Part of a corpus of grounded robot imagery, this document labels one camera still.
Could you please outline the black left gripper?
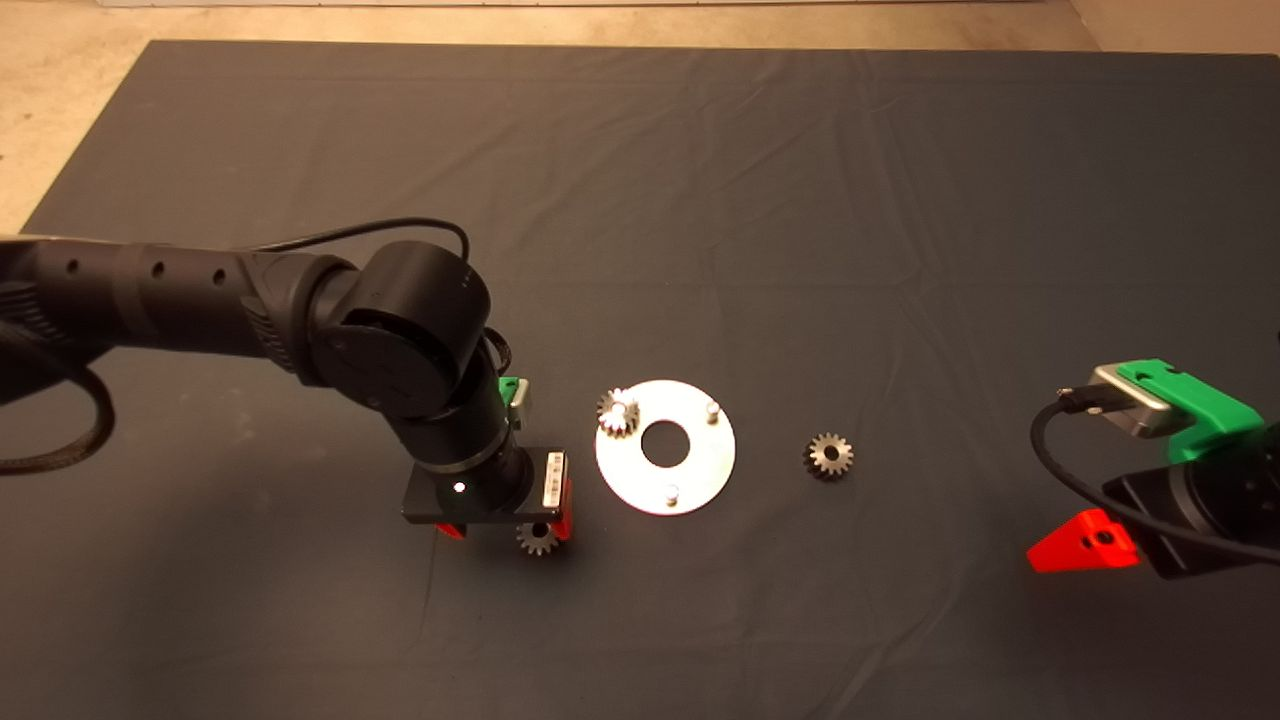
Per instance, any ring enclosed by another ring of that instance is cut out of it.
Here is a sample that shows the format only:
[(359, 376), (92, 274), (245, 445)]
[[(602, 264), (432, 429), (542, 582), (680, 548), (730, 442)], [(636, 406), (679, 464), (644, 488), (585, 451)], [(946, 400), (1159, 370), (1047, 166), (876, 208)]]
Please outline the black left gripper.
[(573, 482), (561, 448), (503, 448), (460, 473), (416, 466), (402, 500), (402, 518), (435, 525), (463, 541), (471, 525), (549, 524), (558, 542), (573, 530)]

